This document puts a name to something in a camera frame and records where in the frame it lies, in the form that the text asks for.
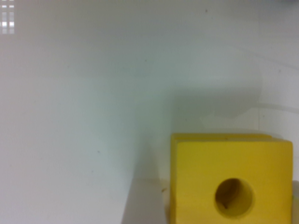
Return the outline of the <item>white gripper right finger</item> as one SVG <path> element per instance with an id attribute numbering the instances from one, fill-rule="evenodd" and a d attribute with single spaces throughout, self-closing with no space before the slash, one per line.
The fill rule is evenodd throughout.
<path id="1" fill-rule="evenodd" d="M 292 181 L 292 224 L 299 224 L 299 181 Z"/>

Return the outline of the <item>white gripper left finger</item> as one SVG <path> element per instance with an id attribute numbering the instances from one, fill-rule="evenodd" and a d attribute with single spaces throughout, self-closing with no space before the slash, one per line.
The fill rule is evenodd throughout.
<path id="1" fill-rule="evenodd" d="M 168 224 L 158 179 L 132 180 L 121 224 Z"/>

